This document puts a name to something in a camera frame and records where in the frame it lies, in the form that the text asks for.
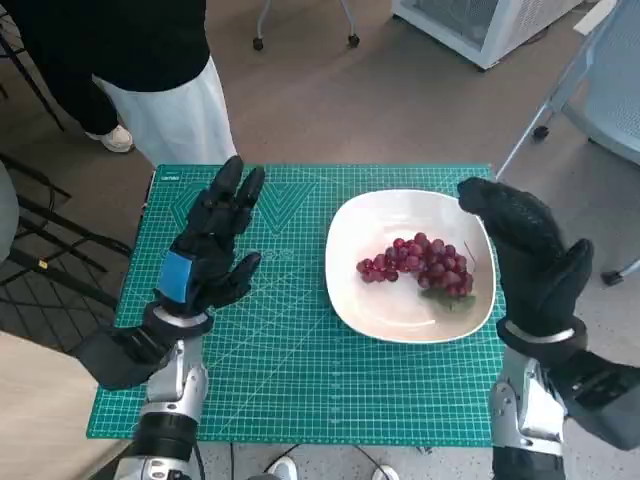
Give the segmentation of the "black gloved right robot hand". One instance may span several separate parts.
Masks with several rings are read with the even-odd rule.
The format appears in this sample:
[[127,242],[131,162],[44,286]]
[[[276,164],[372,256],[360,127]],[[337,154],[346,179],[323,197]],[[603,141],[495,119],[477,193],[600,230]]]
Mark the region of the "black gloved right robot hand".
[[534,337],[580,329],[575,306],[591,275],[592,242],[567,247],[549,207],[528,192],[477,177],[457,190],[495,246],[507,321]]

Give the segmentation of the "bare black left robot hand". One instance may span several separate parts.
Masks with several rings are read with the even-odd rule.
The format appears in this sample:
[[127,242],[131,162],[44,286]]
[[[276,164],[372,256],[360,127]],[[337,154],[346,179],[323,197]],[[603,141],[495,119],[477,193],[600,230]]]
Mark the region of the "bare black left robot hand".
[[261,254],[253,252],[236,262],[235,241],[250,224],[265,171],[256,167],[244,175],[243,170],[241,157],[231,157],[196,196],[184,230],[165,256],[154,291],[167,313],[194,317],[249,292]]

